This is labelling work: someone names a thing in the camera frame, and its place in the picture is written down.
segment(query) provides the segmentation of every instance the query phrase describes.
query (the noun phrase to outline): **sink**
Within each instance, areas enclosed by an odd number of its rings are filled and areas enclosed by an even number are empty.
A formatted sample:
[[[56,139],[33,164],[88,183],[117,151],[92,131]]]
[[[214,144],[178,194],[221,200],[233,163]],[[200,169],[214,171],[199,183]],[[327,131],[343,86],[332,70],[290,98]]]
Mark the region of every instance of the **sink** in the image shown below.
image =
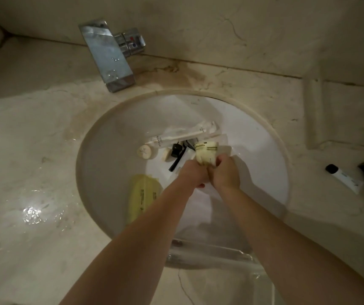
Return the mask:
[[[148,174],[165,188],[171,162],[137,156],[148,137],[171,128],[189,128],[214,120],[227,135],[227,150],[235,156],[241,188],[274,215],[285,213],[289,179],[285,157],[273,134],[261,122],[237,107],[210,97],[195,95],[153,96],[128,100],[109,110],[82,142],[76,165],[77,184],[87,211],[110,237],[126,226],[131,177]],[[250,253],[243,234],[220,196],[210,184],[196,189],[189,199],[175,239],[220,246]]]

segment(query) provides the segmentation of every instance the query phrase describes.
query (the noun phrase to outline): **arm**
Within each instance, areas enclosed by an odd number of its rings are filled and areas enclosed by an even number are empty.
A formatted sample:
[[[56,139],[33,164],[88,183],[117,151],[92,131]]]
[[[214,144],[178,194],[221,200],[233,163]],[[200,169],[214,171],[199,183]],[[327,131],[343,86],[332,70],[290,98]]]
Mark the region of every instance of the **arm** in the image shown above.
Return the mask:
[[[187,161],[147,211],[99,253],[60,305],[148,305],[186,202],[207,181],[206,168]]]
[[[364,279],[332,253],[277,219],[240,190],[237,167],[218,157],[210,181],[289,305],[364,304]]]

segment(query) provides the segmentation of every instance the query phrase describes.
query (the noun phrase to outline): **hand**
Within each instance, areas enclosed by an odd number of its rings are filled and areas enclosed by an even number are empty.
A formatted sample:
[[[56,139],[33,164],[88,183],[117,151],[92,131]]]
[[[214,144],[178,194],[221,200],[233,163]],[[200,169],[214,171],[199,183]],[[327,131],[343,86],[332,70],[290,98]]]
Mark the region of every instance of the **hand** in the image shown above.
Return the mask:
[[[184,178],[191,182],[194,187],[204,188],[203,183],[209,182],[206,166],[201,166],[196,160],[190,159],[185,162],[179,172],[178,178]]]
[[[216,159],[216,168],[208,166],[209,179],[217,191],[223,188],[240,188],[239,170],[234,160],[226,153]]]

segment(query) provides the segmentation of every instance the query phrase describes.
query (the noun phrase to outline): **faucet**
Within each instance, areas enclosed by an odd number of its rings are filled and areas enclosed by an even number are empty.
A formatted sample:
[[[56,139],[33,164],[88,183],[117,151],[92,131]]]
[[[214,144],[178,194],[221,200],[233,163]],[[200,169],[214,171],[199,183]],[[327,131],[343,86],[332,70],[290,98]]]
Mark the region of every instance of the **faucet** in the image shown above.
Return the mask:
[[[103,19],[96,19],[80,24],[79,29],[110,92],[135,84],[126,58],[144,51],[145,42],[137,28],[113,35]]]

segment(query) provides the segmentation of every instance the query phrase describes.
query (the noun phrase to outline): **marble countertop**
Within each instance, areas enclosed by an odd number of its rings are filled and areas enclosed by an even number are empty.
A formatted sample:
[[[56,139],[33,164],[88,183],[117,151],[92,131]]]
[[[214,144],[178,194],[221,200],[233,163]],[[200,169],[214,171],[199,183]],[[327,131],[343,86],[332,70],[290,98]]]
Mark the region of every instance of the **marble countertop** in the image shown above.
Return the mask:
[[[86,47],[13,37],[0,50],[1,300],[57,304],[108,243],[78,195],[80,143],[118,103],[166,93],[215,97],[252,111],[285,148],[285,221],[364,277],[364,189],[355,195],[324,170],[333,163],[361,179],[356,165],[364,150],[306,148],[300,79],[151,56],[129,63],[136,86],[109,93]],[[237,303],[245,286],[231,278],[220,270],[165,268],[153,304]]]

